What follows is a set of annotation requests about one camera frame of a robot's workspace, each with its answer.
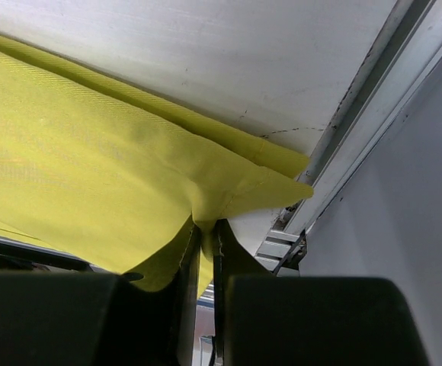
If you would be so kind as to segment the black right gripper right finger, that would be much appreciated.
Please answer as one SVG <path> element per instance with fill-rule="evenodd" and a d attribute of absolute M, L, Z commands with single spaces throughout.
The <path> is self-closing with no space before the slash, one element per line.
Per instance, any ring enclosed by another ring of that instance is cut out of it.
<path fill-rule="evenodd" d="M 402 292 L 385 278 L 278 277 L 213 232 L 215 349 L 224 365 L 426 365 Z"/>

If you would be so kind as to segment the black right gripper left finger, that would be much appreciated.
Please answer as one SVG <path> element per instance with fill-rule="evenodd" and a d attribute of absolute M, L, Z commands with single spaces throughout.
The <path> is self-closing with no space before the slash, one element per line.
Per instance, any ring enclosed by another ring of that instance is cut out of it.
<path fill-rule="evenodd" d="M 0 365 L 189 365 L 200 234 L 118 275 L 0 237 Z"/>

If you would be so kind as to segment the yellow-green trousers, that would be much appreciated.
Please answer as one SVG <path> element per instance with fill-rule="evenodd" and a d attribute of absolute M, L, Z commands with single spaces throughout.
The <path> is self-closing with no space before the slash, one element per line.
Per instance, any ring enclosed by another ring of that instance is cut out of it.
<path fill-rule="evenodd" d="M 303 154 L 0 36 L 0 236 L 125 273 L 188 221 L 312 196 Z"/>

